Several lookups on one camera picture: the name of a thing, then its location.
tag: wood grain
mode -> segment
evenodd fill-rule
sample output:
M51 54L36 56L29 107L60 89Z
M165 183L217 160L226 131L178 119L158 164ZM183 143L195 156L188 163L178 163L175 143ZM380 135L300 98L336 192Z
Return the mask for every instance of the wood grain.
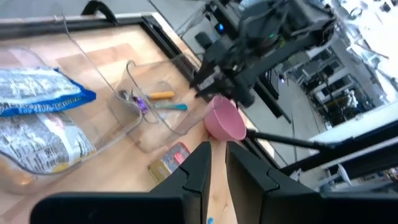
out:
M157 13L154 16L181 50L191 55L193 60L197 60L163 18ZM60 67L70 78L98 94L95 102L70 110L68 115L84 130L90 141L100 148L107 142L111 142L125 128L125 125L120 123L109 110L108 103L114 98L114 92L107 82L115 87L116 83L123 78L128 60L143 64L166 60L167 57L139 26L76 32L72 34L72 37L85 55L65 34L9 40L0 42L0 45L18 45L31 49L47 65ZM8 60L10 63L24 64L22 57L17 55L16 58L9 57ZM101 78L98 71L103 74L105 80ZM168 82L178 87L177 94L182 95L191 106L205 107L203 100L194 100L195 92L188 88L187 81L176 68L171 69L166 75ZM243 117L248 126L253 128L250 121L244 115ZM192 151L199 143L208 139L209 134L203 123L198 123L177 141L183 142ZM236 217L229 194L224 161L226 143L211 138L210 141L213 160L208 216L213 217L217 224L234 224ZM32 207L40 199L55 192L147 192L156 185L155 180L147 171L147 166L160 158L171 145L145 153L134 145L130 136L124 136L73 172L59 177L34 194L13 195L0 192L0 223L28 223ZM273 151L271 145L266 145L266 148L270 152Z

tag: small box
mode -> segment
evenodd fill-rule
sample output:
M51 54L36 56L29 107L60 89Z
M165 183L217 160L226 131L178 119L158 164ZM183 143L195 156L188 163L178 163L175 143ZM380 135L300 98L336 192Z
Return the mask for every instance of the small box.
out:
M158 183L161 183L173 173L189 155L190 152L184 143L178 142L172 146L161 159L149 165L149 172Z

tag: food package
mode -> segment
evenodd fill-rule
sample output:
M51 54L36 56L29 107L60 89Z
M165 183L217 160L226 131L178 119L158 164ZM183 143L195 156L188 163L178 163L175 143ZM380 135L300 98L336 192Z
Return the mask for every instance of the food package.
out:
M0 187L36 191L96 152L62 112L0 117Z
M0 86L0 116L63 111L96 99L58 68L3 68Z
M187 147L185 147L184 143L178 142L172 146L161 159L149 165L149 172L158 183L161 183L173 173L189 155L190 152Z

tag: clear plastic bin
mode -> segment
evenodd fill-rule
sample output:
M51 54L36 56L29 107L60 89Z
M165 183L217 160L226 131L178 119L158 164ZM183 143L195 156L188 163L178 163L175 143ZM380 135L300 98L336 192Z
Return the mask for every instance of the clear plastic bin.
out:
M196 67L185 67L186 60ZM149 153L160 149L183 136L214 109L207 106L203 99L195 98L196 91L189 89L188 82L178 70L181 67L192 75L199 68L189 55L179 55L172 60L137 66L130 61L122 79L116 85L116 92L128 92L130 95L144 99L149 109L142 115L140 125L128 132L128 136L143 152ZM148 100L146 97L151 93L163 91L173 91L175 95L169 100L160 101ZM116 97L109 102L109 107L115 108L114 103L117 101L123 101L126 105L131 103L122 97ZM156 108L156 105L177 103L185 103L188 110ZM128 119L130 113L136 113L136 110L137 108L133 106L126 111L114 112L114 115L122 122Z
M63 17L55 17L52 20L54 23L64 24ZM65 111L95 147L90 155L73 162L72 165L69 163L70 166L59 168L56 172L40 173L27 169L5 151L0 151L0 189L17 194L36 192L126 136L127 131L139 124L139 110L136 110L136 113L125 114L122 121L113 115L121 114L119 111L124 111L126 107L122 101L114 101L111 108L109 107L108 102L115 97L112 86L115 86L117 81L110 81L114 80L115 74L112 77L103 77L70 38L66 27L63 34L1 40L0 46L0 68L43 65L59 67L67 77L97 94L94 102Z

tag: pink cup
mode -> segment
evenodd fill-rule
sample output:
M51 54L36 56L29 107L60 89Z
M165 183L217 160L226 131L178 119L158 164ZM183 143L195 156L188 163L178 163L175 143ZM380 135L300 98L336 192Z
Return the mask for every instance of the pink cup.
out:
M208 109L211 111L205 117L205 126L215 139L234 141L246 137L246 126L241 114L227 98L215 96Z

